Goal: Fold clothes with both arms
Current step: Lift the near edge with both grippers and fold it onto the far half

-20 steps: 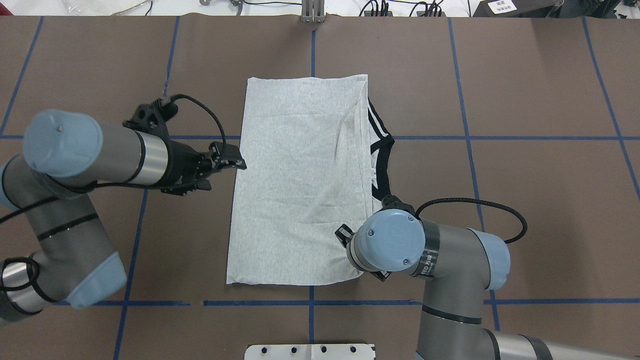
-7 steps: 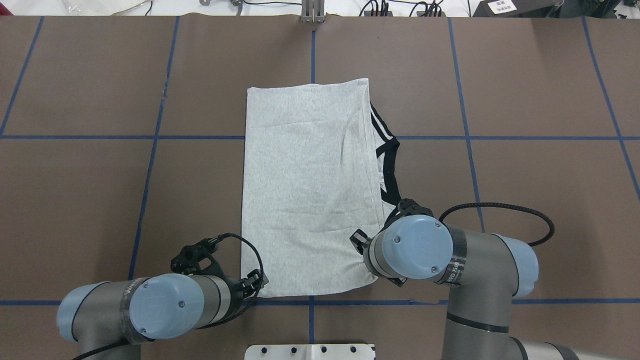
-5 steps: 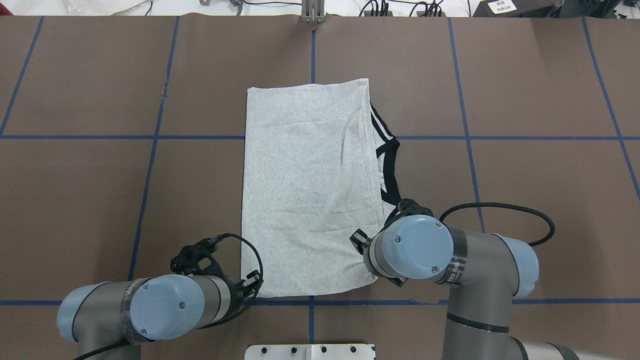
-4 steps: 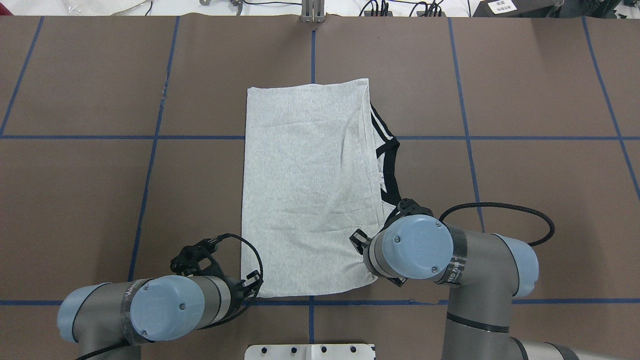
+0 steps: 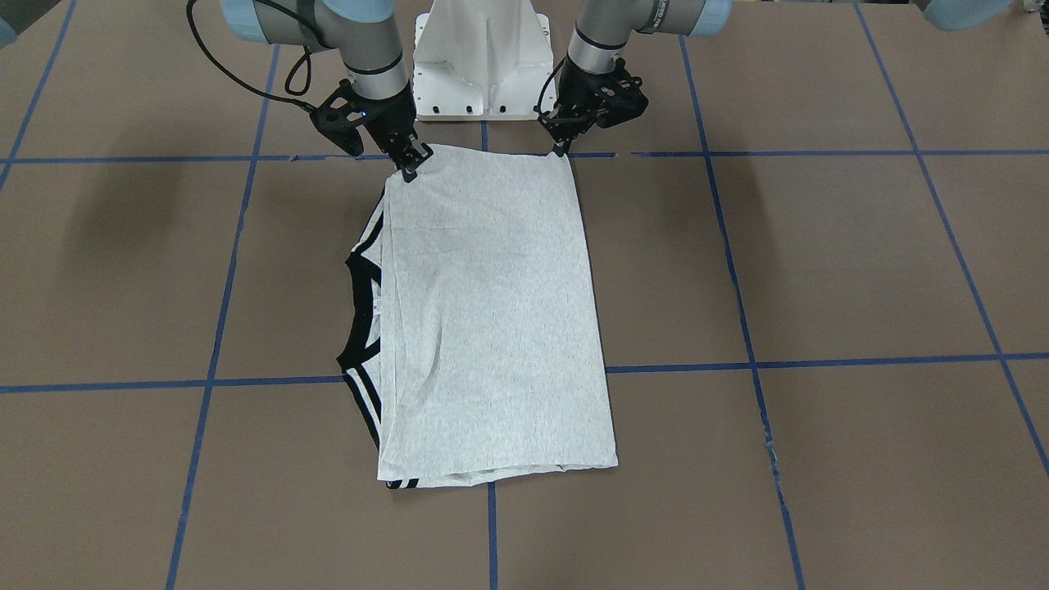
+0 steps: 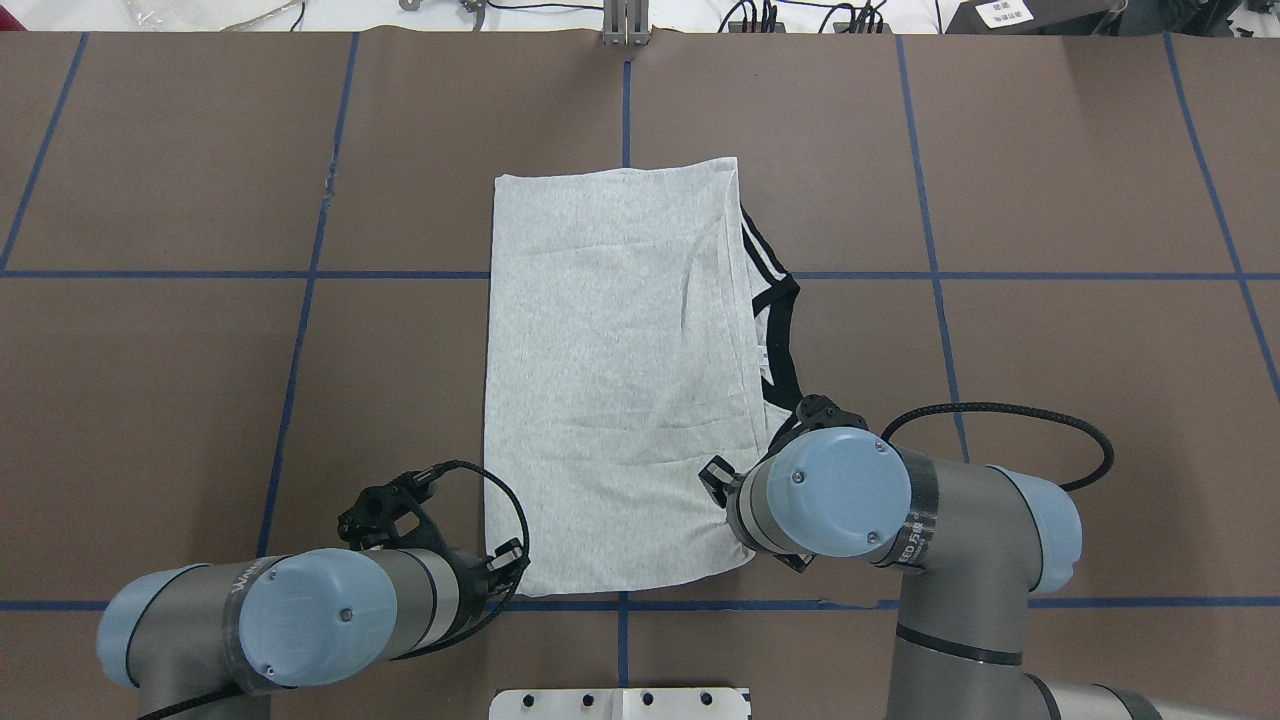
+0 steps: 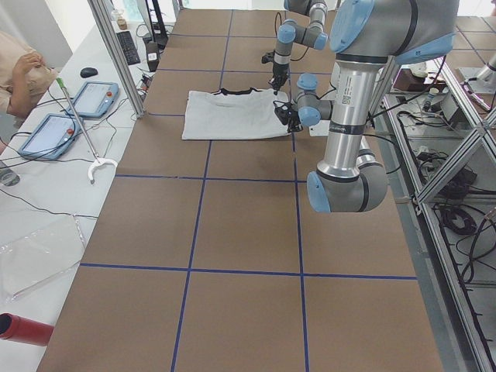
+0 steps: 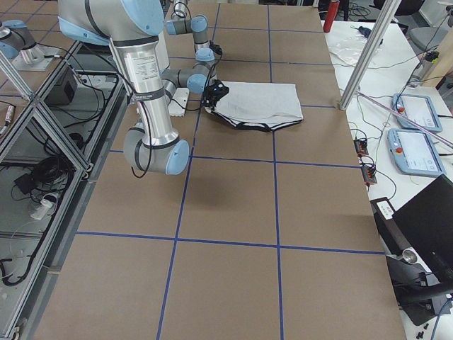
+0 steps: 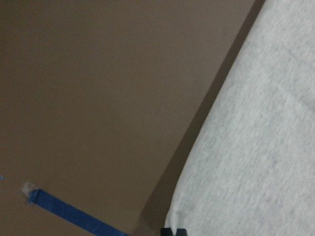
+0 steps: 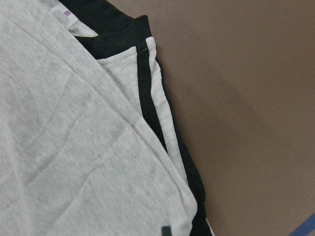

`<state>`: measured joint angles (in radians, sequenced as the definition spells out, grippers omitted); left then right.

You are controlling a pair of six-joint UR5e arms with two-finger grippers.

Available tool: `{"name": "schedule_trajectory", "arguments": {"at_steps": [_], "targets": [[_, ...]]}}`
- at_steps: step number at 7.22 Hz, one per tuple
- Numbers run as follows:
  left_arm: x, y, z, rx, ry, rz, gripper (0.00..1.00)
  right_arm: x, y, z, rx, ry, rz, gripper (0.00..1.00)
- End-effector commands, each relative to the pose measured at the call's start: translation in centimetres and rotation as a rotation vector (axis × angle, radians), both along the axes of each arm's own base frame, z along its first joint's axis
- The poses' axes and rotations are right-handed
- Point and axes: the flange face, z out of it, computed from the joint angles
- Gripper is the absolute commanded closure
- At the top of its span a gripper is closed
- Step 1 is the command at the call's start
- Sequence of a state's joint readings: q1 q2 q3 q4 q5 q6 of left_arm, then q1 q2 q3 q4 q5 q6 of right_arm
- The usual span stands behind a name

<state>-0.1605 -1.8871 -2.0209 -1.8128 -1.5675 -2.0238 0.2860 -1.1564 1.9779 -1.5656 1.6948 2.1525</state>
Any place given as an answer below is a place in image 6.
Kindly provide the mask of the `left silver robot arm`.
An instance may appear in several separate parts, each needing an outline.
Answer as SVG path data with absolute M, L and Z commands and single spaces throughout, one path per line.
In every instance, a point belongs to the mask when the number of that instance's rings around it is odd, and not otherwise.
M 452 547 L 426 511 L 439 480 L 458 470 L 515 510 L 518 534 L 490 553 Z M 335 528 L 338 548 L 134 579 L 99 620 L 104 675 L 138 692 L 145 719 L 266 719 L 276 693 L 468 641 L 507 610 L 530 564 L 517 495 L 462 460 L 364 488 Z

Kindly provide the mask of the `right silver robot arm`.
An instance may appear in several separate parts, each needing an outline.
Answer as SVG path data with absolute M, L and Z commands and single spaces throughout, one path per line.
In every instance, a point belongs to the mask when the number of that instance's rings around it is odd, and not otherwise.
M 1075 428 L 1100 446 L 1101 462 L 1060 486 L 892 441 L 918 418 L 960 413 Z M 1050 682 L 1023 667 L 1029 598 L 1066 585 L 1082 556 L 1071 492 L 1114 460 L 1098 428 L 1041 407 L 938 404 L 874 433 L 863 416 L 809 395 L 751 468 L 714 456 L 699 479 L 742 544 L 795 571 L 829 557 L 902 573 L 888 719 L 1226 719 L 1226 710 Z

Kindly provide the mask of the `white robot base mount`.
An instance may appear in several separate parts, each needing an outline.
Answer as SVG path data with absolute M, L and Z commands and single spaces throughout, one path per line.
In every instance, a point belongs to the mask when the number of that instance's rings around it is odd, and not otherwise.
M 751 719 L 750 691 L 650 687 L 502 691 L 489 719 Z

